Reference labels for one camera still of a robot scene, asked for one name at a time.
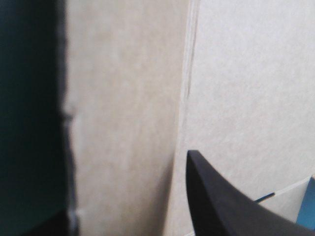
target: torn cardboard edge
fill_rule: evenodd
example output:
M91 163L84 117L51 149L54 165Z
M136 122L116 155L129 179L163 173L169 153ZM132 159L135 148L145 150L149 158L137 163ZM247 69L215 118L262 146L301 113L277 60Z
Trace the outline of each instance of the torn cardboard edge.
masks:
M64 98L67 88L66 78L66 50L67 50L67 38L66 38L66 15L65 15L65 0L57 0L57 78L58 78L58 110L61 114L63 124L63 148L65 152L66 162L66 182L67 182L67 216L69 219L68 231L70 236L78 235L78 217L75 210L77 207L76 202L76 190L74 183L75 166L73 161L73 152L71 149L70 140L70 124L72 117L64 111Z

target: brown cardboard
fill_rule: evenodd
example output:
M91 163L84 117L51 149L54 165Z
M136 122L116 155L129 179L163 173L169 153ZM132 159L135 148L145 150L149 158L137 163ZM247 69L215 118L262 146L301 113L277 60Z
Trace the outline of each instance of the brown cardboard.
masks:
M188 0L67 1L67 92L83 236L161 235Z

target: blue object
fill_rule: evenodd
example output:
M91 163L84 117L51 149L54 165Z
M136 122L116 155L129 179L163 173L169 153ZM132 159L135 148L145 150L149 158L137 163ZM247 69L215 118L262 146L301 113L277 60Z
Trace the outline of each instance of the blue object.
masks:
M296 223L315 230L315 179L313 177L307 186Z

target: dark teal surface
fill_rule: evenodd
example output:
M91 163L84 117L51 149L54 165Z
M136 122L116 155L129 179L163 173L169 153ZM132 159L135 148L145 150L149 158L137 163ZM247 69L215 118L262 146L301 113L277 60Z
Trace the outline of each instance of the dark teal surface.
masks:
M315 230L315 180L311 178L304 195L296 223Z
M65 205L52 0L0 0L0 235Z

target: black curved edge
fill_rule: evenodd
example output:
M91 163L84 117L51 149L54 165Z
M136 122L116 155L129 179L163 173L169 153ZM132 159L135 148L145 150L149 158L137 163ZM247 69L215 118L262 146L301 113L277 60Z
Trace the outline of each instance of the black curved edge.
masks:
M246 197L197 150L187 153L186 187L196 236L315 236Z

